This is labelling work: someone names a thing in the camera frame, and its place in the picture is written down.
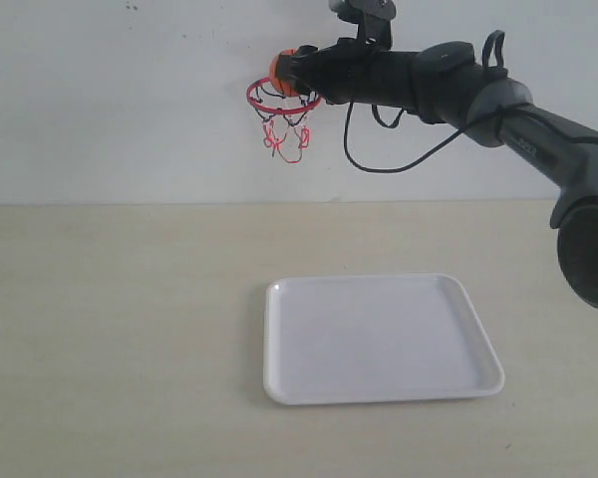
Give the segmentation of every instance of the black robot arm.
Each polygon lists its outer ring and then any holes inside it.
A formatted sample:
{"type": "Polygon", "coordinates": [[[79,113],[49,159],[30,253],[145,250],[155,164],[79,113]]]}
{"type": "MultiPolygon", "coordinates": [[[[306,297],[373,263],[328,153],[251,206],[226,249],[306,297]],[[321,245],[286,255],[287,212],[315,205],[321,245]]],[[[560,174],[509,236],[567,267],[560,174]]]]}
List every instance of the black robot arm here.
{"type": "Polygon", "coordinates": [[[509,146],[561,188],[550,221],[559,229],[560,265],[574,291],[598,308],[598,131],[533,104],[529,89],[508,76],[503,32],[489,36],[480,63],[464,42],[393,52],[391,0],[330,3],[359,25],[357,38],[301,47],[280,58],[277,76],[330,104],[400,108],[429,124],[449,123],[483,146],[509,146]]]}

